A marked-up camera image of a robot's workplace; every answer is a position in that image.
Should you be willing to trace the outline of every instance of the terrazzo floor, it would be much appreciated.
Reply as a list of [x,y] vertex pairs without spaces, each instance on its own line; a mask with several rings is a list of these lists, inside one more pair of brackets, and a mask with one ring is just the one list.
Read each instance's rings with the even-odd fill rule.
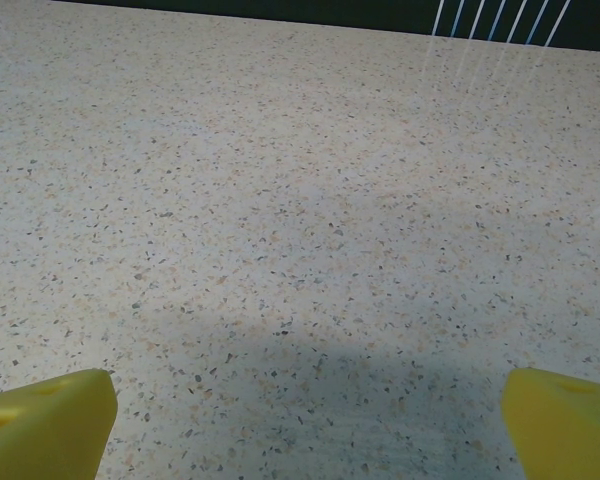
[[0,2],[0,391],[107,369],[99,479],[522,479],[600,382],[600,53]]

